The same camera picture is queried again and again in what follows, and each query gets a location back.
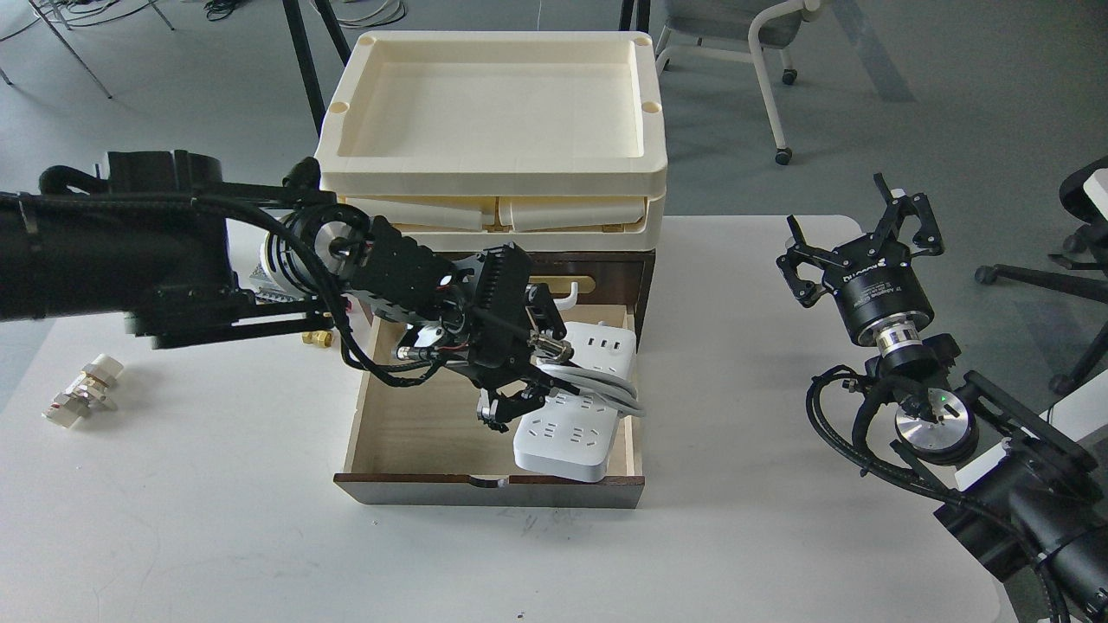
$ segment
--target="chair wheel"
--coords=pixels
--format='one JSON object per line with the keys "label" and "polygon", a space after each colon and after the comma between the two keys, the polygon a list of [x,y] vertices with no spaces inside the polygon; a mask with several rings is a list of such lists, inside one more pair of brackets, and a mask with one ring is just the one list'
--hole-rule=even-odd
{"label": "chair wheel", "polygon": [[1089,248],[1089,245],[1085,244],[1085,241],[1078,237],[1077,234],[1070,234],[1061,242],[1061,248],[1067,253],[1083,253]]}
{"label": "chair wheel", "polygon": [[1058,396],[1067,396],[1077,389],[1077,384],[1074,382],[1074,379],[1066,375],[1055,375],[1050,377],[1048,386],[1050,387],[1050,391],[1057,394]]}
{"label": "chair wheel", "polygon": [[995,284],[996,268],[992,266],[978,266],[977,269],[973,272],[973,280],[986,286]]}

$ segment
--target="wooden drawer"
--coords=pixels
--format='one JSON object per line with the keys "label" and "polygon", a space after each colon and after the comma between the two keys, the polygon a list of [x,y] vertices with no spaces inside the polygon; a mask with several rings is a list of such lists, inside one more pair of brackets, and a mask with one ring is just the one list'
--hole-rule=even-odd
{"label": "wooden drawer", "polygon": [[[566,320],[605,321],[630,328],[625,305],[578,305]],[[403,325],[375,321],[376,361],[390,351]],[[392,388],[365,375],[343,472],[335,482],[366,504],[634,508],[643,477],[635,418],[619,425],[608,476],[583,483],[540,476],[515,466],[512,436],[489,430],[476,418],[479,391],[468,379],[440,371],[414,388]]]}

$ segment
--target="white tabletop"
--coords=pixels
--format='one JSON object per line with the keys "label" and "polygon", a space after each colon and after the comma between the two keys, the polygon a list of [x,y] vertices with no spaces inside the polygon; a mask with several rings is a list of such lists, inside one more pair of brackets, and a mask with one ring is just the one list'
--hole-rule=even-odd
{"label": "white tabletop", "polygon": [[[802,224],[820,246],[858,233]],[[154,351],[117,315],[60,319],[0,415],[0,620],[1014,621],[934,502],[809,427],[810,377],[872,353],[789,295],[787,235],[666,218],[636,510],[365,507],[330,482],[359,382],[335,349]],[[121,410],[39,417],[99,353],[127,366]]]}

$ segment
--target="power outlet socket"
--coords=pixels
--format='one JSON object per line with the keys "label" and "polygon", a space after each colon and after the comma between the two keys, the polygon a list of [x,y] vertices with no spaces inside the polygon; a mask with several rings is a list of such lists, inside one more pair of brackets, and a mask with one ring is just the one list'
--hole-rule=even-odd
{"label": "power outlet socket", "polygon": [[[586,323],[566,323],[565,328],[574,364],[622,379],[630,377],[635,331]],[[587,396],[560,392],[520,421],[512,441],[515,464],[529,471],[596,482],[607,472],[618,427],[617,409]]]}

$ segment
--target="robotic arm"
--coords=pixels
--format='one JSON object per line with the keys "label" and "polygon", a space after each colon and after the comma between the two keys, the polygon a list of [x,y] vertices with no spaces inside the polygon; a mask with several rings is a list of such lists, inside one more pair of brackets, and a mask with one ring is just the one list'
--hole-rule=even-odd
{"label": "robotic arm", "polygon": [[[314,159],[281,186],[259,186],[224,182],[204,155],[112,152],[105,177],[54,166],[40,187],[0,194],[0,320],[126,312],[130,333],[153,337],[154,348],[335,327],[345,361],[388,385],[420,385],[441,368],[465,376],[490,398],[479,418],[502,432],[551,392],[578,392],[531,362],[567,365],[573,350],[550,290],[529,283],[526,253],[507,244],[439,256],[320,191]],[[268,232],[261,266],[291,300],[260,302],[239,287],[227,219]],[[406,364],[362,351],[345,296],[410,326],[394,350]],[[295,317],[242,323],[278,316]],[[524,389],[501,394],[517,380]]]}
{"label": "robotic arm", "polygon": [[[792,241],[777,259],[802,306],[831,294],[851,341],[878,349],[865,374],[837,366],[813,378],[809,420],[862,476],[943,502],[935,517],[998,580],[1032,565],[1051,621],[1069,621],[1063,593],[1089,620],[1108,621],[1108,521],[1094,511],[1102,492],[1089,477],[1096,460],[982,375],[970,371],[952,388],[950,368],[961,350],[946,334],[920,337],[934,310],[912,269],[913,258],[943,253],[934,214],[926,195],[894,195],[880,174],[874,181],[885,213],[872,233],[824,251],[809,246],[790,216]],[[921,223],[915,252],[897,242],[907,216]],[[819,284],[799,275],[803,264],[822,270]],[[864,396],[849,440],[821,408],[822,390],[834,382]],[[891,446],[907,468],[879,459],[868,446],[878,409],[890,402],[899,406]],[[1005,458],[965,491],[946,488],[924,462],[968,459],[981,422],[1005,438]]]}

